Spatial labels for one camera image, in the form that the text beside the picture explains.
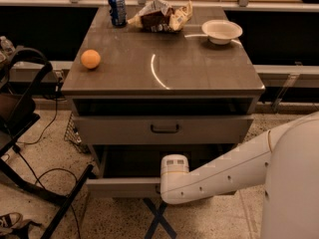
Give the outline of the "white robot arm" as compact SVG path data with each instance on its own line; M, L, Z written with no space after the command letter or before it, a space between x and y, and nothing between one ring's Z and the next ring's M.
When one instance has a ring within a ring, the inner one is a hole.
M319 113L274 127L211 162L161 160L160 196L182 204L263 184L260 239L319 239Z

